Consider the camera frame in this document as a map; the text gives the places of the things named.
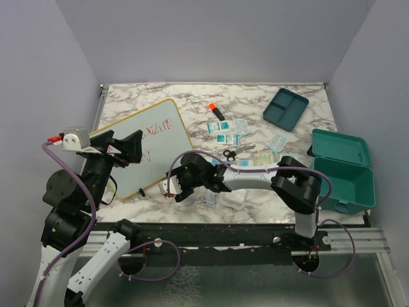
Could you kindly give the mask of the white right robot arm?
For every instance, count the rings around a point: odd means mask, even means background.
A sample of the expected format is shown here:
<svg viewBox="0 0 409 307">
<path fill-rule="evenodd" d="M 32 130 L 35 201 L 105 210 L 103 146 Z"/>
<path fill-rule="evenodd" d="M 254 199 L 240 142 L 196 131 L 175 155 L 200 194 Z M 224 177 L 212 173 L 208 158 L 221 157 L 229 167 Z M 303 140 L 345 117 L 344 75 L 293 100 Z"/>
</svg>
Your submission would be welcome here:
<svg viewBox="0 0 409 307">
<path fill-rule="evenodd" d="M 160 192 L 181 202 L 194 189 L 205 187 L 213 193 L 232 193 L 242 189 L 273 191 L 295 213 L 293 242 L 308 250 L 317 241 L 316 208 L 322 178 L 292 157 L 283 157 L 267 166 L 232 166 L 226 162 L 213 165 L 202 155 L 189 152 L 181 156 L 180 166 L 167 172 L 158 186 Z"/>
</svg>

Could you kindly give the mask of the yellow framed whiteboard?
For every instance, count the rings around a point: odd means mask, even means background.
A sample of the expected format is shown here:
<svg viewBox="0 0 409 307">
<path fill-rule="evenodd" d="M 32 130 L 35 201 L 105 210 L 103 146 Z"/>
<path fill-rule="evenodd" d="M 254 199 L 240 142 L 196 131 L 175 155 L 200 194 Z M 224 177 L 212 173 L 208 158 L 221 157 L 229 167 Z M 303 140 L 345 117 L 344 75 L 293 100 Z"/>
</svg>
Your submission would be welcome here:
<svg viewBox="0 0 409 307">
<path fill-rule="evenodd" d="M 90 136 L 108 130 L 114 131 L 116 139 L 123 139 L 137 130 L 143 132 L 141 162 L 126 168 L 113 168 L 111 172 L 118 184 L 116 196 L 121 200 L 163 180 L 174 159 L 193 149 L 178 106 L 171 98 L 95 130 Z"/>
</svg>

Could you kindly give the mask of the large blue bandage packet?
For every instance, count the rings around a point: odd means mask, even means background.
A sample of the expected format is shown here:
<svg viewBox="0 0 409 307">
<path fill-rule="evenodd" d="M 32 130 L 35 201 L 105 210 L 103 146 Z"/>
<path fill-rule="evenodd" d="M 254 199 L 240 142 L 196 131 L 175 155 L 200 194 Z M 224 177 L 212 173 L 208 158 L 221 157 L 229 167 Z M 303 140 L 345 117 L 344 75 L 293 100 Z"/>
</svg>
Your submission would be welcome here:
<svg viewBox="0 0 409 307">
<path fill-rule="evenodd" d="M 218 165 L 218 164 L 222 164 L 222 163 L 226 163 L 226 164 L 229 164 L 229 165 L 232 165 L 232 166 L 239 166 L 239 167 L 249 166 L 249 161 L 247 159 L 236 159 L 236 160 L 233 160 L 233 161 L 224 160 L 224 161 L 220 162 L 217 159 L 211 158 L 209 160 L 209 162 L 213 166 Z"/>
</svg>

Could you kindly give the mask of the yellowish gauze packet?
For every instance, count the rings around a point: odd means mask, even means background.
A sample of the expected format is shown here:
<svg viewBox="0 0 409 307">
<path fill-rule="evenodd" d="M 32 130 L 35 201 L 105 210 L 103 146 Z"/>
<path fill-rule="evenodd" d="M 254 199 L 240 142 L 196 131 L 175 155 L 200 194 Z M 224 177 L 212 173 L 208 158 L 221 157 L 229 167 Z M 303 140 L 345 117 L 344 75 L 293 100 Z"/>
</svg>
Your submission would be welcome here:
<svg viewBox="0 0 409 307">
<path fill-rule="evenodd" d="M 277 154 L 273 151 L 259 152 L 252 155 L 253 166 L 266 166 L 278 162 Z"/>
</svg>

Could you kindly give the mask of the small clear teal packet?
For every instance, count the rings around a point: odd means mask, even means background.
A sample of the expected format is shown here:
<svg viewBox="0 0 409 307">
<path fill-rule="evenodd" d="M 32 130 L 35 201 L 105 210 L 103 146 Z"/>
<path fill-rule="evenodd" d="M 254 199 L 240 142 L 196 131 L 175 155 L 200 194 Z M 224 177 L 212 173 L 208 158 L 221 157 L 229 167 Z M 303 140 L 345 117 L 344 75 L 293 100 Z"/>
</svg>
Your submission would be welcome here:
<svg viewBox="0 0 409 307">
<path fill-rule="evenodd" d="M 280 134 L 276 134 L 267 144 L 267 147 L 274 152 L 281 152 L 286 146 L 288 139 Z"/>
</svg>

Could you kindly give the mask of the white dressing packet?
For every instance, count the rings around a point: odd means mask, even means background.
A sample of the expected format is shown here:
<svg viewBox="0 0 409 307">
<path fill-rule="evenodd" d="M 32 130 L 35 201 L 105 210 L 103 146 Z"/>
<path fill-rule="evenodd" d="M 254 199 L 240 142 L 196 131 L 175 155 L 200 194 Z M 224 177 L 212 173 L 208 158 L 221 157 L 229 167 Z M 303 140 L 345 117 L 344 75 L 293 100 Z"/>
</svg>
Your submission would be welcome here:
<svg viewBox="0 0 409 307">
<path fill-rule="evenodd" d="M 237 119 L 234 119 L 232 122 L 233 122 L 235 133 L 238 136 L 246 136 L 250 134 L 250 129 L 245 119 L 237 118 Z"/>
</svg>

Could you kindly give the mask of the clear bag of plasters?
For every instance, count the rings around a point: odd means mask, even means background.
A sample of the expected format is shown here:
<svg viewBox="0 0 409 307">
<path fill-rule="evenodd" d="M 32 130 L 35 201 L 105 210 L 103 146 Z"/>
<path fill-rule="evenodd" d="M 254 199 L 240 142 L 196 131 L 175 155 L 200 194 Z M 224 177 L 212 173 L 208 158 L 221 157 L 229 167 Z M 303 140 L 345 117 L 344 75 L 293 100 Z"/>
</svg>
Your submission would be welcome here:
<svg viewBox="0 0 409 307">
<path fill-rule="evenodd" d="M 206 191 L 204 194 L 199 195 L 194 205 L 204 209 L 215 209 L 218 206 L 219 194 L 211 191 Z"/>
</svg>

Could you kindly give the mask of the teal wipe packet lower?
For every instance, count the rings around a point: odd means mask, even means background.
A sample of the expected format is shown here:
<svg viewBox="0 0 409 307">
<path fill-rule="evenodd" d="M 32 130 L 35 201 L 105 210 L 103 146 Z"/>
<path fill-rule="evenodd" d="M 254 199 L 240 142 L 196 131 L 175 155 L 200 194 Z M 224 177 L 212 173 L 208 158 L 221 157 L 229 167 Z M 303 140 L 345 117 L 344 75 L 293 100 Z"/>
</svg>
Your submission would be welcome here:
<svg viewBox="0 0 409 307">
<path fill-rule="evenodd" d="M 239 136 L 237 134 L 218 134 L 216 136 L 216 142 L 224 145 L 238 145 Z"/>
</svg>

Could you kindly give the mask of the teal medicine box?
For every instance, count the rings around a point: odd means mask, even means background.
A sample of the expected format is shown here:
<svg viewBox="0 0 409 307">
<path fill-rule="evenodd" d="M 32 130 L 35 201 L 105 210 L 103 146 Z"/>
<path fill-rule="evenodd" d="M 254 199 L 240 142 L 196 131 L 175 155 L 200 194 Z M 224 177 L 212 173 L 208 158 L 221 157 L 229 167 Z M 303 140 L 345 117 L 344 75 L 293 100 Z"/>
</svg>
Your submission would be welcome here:
<svg viewBox="0 0 409 307">
<path fill-rule="evenodd" d="M 323 210 L 355 215 L 376 205 L 374 174 L 367 143 L 359 137 L 314 129 L 311 168 L 329 177 L 332 192 Z"/>
</svg>

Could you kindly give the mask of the black handled scissors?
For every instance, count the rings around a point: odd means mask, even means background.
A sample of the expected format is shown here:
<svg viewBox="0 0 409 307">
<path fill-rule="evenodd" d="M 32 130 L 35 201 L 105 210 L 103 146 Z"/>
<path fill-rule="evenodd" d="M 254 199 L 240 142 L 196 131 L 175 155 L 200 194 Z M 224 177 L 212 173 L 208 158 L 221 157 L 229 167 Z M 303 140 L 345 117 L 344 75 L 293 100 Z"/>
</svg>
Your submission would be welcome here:
<svg viewBox="0 0 409 307">
<path fill-rule="evenodd" d="M 246 150 L 250 150 L 255 148 L 256 145 L 250 145 L 250 146 L 243 146 L 241 148 L 238 148 L 236 150 L 224 150 L 223 155 L 227 159 L 227 161 L 234 161 L 236 159 L 236 156 Z"/>
</svg>

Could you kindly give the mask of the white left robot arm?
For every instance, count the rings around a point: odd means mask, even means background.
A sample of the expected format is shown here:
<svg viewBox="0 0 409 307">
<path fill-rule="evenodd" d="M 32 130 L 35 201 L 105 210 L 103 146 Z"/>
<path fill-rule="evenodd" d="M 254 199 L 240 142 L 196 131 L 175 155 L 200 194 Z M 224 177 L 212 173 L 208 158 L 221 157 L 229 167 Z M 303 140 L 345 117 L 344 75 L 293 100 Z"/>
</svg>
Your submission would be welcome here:
<svg viewBox="0 0 409 307">
<path fill-rule="evenodd" d="M 90 137 L 84 129 L 66 129 L 42 149 L 61 169 L 47 183 L 43 202 L 52 207 L 41 236 L 40 269 L 28 306 L 84 306 L 87 296 L 125 252 L 141 245 L 141 228 L 118 221 L 103 247 L 76 274 L 73 267 L 96 223 L 96 212 L 114 167 L 138 164 L 143 133 L 115 139 L 113 130 Z"/>
</svg>

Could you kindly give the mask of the blue divided tray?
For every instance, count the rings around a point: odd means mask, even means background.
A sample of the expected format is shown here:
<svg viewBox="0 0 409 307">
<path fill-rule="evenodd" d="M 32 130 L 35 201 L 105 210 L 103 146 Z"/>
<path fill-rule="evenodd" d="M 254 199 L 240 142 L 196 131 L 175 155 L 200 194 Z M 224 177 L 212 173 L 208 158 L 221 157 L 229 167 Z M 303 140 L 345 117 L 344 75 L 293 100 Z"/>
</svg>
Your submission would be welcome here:
<svg viewBox="0 0 409 307">
<path fill-rule="evenodd" d="M 280 88 L 263 111 L 262 117 L 264 121 L 286 132 L 292 132 L 308 105 L 307 98 Z"/>
</svg>

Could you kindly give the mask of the teal wipe packet upper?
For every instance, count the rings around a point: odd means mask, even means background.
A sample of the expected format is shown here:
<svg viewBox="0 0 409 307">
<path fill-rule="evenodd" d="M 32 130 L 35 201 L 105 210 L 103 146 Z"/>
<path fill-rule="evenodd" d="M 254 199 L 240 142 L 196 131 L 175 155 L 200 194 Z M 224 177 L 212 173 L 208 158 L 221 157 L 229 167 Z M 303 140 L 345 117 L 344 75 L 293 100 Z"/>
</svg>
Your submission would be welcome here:
<svg viewBox="0 0 409 307">
<path fill-rule="evenodd" d="M 234 131 L 233 123 L 231 121 L 208 122 L 206 124 L 209 134 L 218 134 Z"/>
</svg>

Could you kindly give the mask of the white gauze packet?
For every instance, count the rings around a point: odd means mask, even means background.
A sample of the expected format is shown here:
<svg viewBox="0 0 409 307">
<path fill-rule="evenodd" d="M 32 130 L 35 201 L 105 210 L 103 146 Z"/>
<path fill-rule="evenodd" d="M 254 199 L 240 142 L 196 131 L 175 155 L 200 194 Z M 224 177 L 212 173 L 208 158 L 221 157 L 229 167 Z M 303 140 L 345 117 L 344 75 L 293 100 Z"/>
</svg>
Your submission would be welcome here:
<svg viewBox="0 0 409 307">
<path fill-rule="evenodd" d="M 247 203 L 248 190 L 239 189 L 230 193 L 222 193 L 219 198 L 219 203 L 222 206 L 229 207 L 235 210 L 243 210 Z"/>
</svg>

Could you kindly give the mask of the teal wipe packet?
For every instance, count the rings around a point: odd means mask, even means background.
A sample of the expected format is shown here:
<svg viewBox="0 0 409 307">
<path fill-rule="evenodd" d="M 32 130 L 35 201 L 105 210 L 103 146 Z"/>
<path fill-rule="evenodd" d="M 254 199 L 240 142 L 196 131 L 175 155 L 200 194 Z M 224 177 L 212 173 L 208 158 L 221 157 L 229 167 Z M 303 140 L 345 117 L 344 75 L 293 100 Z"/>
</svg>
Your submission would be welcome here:
<svg viewBox="0 0 409 307">
<path fill-rule="evenodd" d="M 231 121 L 208 122 L 206 124 L 209 134 L 218 134 L 234 131 L 233 123 Z"/>
<path fill-rule="evenodd" d="M 239 136 L 237 134 L 218 134 L 216 136 L 216 142 L 224 145 L 238 145 Z"/>
</svg>

